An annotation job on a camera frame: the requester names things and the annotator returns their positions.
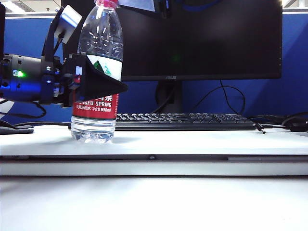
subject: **black device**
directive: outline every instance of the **black device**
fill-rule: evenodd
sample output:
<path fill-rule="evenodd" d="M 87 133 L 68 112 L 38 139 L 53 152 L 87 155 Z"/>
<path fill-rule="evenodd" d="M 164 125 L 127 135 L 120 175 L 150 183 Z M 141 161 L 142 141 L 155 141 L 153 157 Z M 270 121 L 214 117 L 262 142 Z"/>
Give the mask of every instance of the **black device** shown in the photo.
<path fill-rule="evenodd" d="M 154 0 L 155 12 L 117 8 L 124 38 L 123 81 L 159 81 L 162 112 L 181 111 L 183 80 L 281 77 L 280 0 Z M 80 14 L 89 0 L 62 0 Z M 76 52 L 78 29 L 64 47 Z"/>
<path fill-rule="evenodd" d="M 0 7 L 0 47 L 3 51 L 5 8 L 2 4 Z M 0 53 L 0 98 L 70 107 L 73 102 L 127 90 L 126 84 L 96 70 L 85 53 L 69 54 L 64 64 L 54 56 L 60 43 L 69 40 L 77 26 L 70 18 L 74 13 L 71 7 L 58 11 L 46 36 L 41 58 Z"/>
<path fill-rule="evenodd" d="M 255 124 L 238 114 L 138 113 L 118 114 L 117 130 L 255 130 Z"/>

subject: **red bottle label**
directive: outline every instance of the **red bottle label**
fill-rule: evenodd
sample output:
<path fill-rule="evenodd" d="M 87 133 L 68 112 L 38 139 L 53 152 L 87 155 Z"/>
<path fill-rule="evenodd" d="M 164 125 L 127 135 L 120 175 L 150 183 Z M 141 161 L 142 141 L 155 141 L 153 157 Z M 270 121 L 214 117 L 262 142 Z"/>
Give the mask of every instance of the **red bottle label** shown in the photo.
<path fill-rule="evenodd" d="M 96 100 L 74 103 L 73 116 L 89 119 L 115 119 L 119 94 L 98 98 Z"/>

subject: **robotic arm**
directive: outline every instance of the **robotic arm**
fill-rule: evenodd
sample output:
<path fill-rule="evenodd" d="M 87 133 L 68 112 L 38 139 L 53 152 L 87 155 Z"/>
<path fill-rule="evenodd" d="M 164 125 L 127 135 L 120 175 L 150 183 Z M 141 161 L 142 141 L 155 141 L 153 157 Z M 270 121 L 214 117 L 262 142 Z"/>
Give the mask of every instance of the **robotic arm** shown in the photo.
<path fill-rule="evenodd" d="M 71 54 L 63 64 L 54 56 L 80 20 L 73 8 L 62 7 L 50 25 L 41 58 L 4 54 L 0 61 L 0 98 L 70 107 L 73 102 L 127 91 L 126 84 L 96 70 L 85 53 Z"/>

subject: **bottle label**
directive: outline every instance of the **bottle label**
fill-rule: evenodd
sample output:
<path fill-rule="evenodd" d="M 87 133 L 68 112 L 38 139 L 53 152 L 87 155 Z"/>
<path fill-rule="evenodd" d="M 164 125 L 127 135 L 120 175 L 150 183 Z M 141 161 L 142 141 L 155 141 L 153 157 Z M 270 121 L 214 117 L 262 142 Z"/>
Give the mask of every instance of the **bottle label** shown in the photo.
<path fill-rule="evenodd" d="M 122 62 L 106 57 L 87 55 L 94 67 L 116 80 L 121 80 Z M 73 104 L 73 116 L 90 119 L 115 119 L 119 94 Z"/>
<path fill-rule="evenodd" d="M 104 71 L 105 75 L 121 81 L 121 61 L 92 54 L 88 54 L 87 57 L 97 70 Z"/>

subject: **table surface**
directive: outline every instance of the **table surface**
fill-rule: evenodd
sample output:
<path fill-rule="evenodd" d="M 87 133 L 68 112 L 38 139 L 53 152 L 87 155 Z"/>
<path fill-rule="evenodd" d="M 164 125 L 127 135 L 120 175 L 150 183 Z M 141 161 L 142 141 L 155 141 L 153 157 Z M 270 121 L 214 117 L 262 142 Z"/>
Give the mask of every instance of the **table surface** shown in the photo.
<path fill-rule="evenodd" d="M 308 154 L 308 133 L 255 131 L 116 131 L 111 143 L 84 144 L 61 126 L 33 134 L 1 135 L 1 155 L 83 154 Z"/>
<path fill-rule="evenodd" d="M 308 230 L 308 178 L 0 177 L 3 231 Z"/>

